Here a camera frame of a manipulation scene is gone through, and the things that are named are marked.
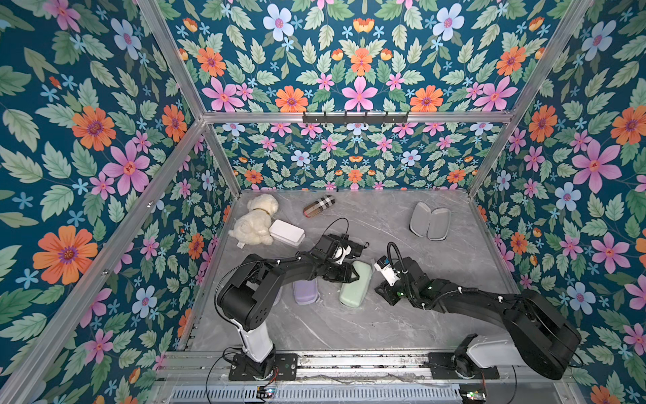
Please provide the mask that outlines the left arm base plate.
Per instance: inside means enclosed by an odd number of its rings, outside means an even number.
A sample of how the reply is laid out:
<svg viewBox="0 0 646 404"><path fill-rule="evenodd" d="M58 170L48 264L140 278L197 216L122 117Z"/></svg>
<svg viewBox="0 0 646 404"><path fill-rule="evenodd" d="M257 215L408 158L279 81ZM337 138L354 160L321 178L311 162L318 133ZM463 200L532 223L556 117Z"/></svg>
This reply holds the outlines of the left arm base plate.
<svg viewBox="0 0 646 404"><path fill-rule="evenodd" d="M296 379L299 356L295 353L271 353L264 362L253 361L237 353L230 366L229 381L271 381Z"/></svg>

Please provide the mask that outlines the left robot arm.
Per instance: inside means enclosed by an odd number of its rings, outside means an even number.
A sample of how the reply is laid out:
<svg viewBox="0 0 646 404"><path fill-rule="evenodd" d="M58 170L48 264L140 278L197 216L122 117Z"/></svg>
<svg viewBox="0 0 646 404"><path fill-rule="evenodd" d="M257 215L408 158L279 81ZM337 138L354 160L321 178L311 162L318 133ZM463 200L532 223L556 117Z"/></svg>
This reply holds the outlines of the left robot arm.
<svg viewBox="0 0 646 404"><path fill-rule="evenodd" d="M330 283L354 283L359 275L353 261L367 247L347 235L326 234L310 250L299 251L291 258L266 259L250 254L232 269L227 281L218 287L215 308L237 329L247 359L254 365L265 365L274 355L266 320L284 285L319 278Z"/></svg>

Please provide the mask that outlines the mint green zippered case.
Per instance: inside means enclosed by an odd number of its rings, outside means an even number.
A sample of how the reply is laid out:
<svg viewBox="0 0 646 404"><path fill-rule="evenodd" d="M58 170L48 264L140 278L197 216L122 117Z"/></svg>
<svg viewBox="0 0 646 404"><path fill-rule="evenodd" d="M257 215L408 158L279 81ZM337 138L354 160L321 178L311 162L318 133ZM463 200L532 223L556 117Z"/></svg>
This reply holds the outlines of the mint green zippered case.
<svg viewBox="0 0 646 404"><path fill-rule="evenodd" d="M359 308L368 293L373 269L369 264L361 261L354 261L353 269L358 274L358 279L352 283L343 284L340 290L339 301L344 306Z"/></svg>

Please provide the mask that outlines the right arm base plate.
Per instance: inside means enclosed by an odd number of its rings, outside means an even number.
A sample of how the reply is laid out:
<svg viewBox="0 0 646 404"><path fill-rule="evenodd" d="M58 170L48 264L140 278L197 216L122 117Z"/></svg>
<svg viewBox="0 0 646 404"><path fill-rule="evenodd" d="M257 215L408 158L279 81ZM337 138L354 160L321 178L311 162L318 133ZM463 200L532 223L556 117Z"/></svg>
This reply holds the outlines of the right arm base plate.
<svg viewBox="0 0 646 404"><path fill-rule="evenodd" d="M468 356L455 353L429 353L426 366L434 380L499 380L498 368L480 368Z"/></svg>

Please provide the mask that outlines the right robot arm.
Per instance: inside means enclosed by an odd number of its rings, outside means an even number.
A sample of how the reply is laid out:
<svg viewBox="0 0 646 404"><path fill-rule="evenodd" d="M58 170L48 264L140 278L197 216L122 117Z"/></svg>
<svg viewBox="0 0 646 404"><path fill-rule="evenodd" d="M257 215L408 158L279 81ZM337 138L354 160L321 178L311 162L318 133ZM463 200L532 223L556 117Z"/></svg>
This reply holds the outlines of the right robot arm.
<svg viewBox="0 0 646 404"><path fill-rule="evenodd" d="M384 278L375 291L392 306L408 301L422 311L467 316L506 331L504 338L471 333L463 339L449 365L461 377L499 366L526 365L544 378L559 380L581 343L576 328L536 291L494 293L430 279L411 258L383 256L373 267Z"/></svg>

